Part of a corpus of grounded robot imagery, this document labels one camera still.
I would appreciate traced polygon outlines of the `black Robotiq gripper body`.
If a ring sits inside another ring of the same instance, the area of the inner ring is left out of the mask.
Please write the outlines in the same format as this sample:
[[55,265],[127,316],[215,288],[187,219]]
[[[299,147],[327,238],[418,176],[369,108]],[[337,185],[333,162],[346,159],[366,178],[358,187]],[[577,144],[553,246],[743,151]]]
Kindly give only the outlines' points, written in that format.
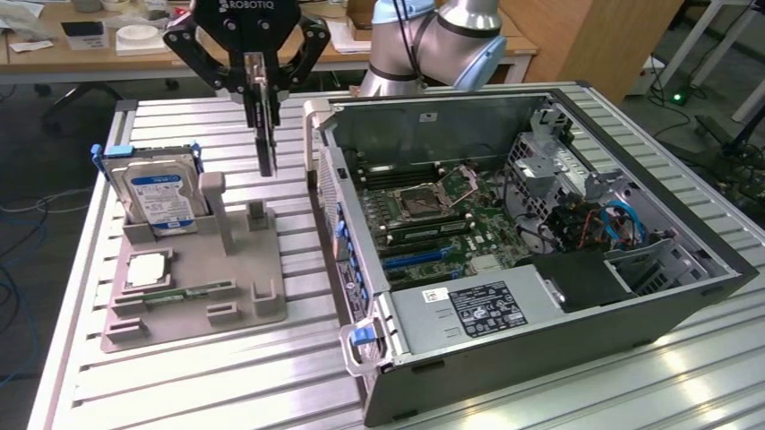
[[297,1],[199,0],[191,16],[227,52],[278,52],[302,11]]

